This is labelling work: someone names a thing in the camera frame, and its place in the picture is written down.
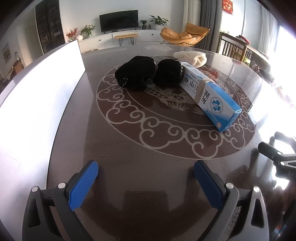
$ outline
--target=red decoration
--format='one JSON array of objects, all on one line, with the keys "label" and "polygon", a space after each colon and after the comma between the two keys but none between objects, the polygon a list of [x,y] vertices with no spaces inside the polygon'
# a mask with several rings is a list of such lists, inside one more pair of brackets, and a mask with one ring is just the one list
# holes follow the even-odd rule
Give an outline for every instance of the red decoration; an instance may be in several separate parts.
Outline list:
[{"label": "red decoration", "polygon": [[69,33],[66,34],[68,38],[74,38],[77,33],[78,28],[74,28],[74,31],[70,30]]},{"label": "red decoration", "polygon": [[233,3],[230,0],[223,0],[222,1],[222,9],[226,12],[233,14]]}]

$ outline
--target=medicine box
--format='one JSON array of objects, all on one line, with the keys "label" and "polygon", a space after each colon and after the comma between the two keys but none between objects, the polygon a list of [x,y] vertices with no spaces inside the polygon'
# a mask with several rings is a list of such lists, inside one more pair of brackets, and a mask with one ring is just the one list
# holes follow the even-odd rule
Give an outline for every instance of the medicine box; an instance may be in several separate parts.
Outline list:
[{"label": "medicine box", "polygon": [[[182,62],[182,65],[185,67],[185,74],[180,86],[194,99],[200,81],[209,78],[187,62]],[[238,104],[213,82],[205,84],[197,104],[211,119],[219,132],[229,129],[242,112]]]}]

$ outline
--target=orange lounge chair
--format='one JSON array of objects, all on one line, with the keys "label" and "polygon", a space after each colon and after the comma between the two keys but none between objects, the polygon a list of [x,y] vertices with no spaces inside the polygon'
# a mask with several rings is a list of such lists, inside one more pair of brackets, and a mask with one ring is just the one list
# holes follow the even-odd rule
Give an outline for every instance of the orange lounge chair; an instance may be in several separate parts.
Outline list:
[{"label": "orange lounge chair", "polygon": [[179,46],[193,46],[201,41],[208,33],[209,29],[194,25],[192,23],[186,23],[185,31],[182,33],[176,33],[169,28],[163,28],[160,32],[160,36],[164,39],[161,44],[169,42]]}]

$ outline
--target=metal screw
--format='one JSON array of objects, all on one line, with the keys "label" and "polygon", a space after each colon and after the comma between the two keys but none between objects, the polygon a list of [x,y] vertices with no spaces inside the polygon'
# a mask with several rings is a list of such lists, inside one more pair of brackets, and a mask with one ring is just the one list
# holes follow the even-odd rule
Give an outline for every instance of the metal screw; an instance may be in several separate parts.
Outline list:
[{"label": "metal screw", "polygon": [[62,189],[62,188],[64,188],[65,186],[66,186],[66,183],[60,183],[57,187],[60,188],[60,189]]},{"label": "metal screw", "polygon": [[260,192],[260,188],[257,187],[257,186],[253,187],[253,190],[254,190],[255,192]]},{"label": "metal screw", "polygon": [[227,187],[228,189],[232,189],[234,186],[233,186],[232,183],[226,183],[226,187]]},{"label": "metal screw", "polygon": [[36,186],[32,187],[32,189],[31,189],[32,192],[36,192],[37,190],[38,190],[38,187],[36,187]]}]

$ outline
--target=white towel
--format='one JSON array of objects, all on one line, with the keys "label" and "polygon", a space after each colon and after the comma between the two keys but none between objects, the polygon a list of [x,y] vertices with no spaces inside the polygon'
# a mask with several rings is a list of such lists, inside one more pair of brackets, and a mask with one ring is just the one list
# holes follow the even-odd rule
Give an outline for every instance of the white towel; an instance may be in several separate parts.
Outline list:
[{"label": "white towel", "polygon": [[173,54],[173,56],[181,62],[187,62],[191,64],[195,68],[199,68],[207,62],[207,57],[205,56],[205,53],[197,51],[176,52]]}]

